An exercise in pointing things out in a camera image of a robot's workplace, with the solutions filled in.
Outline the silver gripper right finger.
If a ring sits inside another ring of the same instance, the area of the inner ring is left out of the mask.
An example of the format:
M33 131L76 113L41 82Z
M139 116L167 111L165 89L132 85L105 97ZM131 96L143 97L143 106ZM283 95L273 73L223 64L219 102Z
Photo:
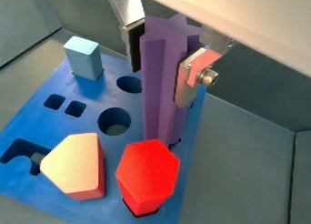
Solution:
M179 64L173 101L184 108L196 97L200 85L211 87L219 74L211 69L213 63L233 48L236 41L209 28L201 27L199 41L203 46Z

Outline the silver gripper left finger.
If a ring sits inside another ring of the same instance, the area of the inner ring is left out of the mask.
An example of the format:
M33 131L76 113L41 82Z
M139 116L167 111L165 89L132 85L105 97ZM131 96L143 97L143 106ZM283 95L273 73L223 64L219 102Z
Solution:
M144 34L144 10L141 0L108 0L120 24L125 43L128 65L133 72L141 69L140 37Z

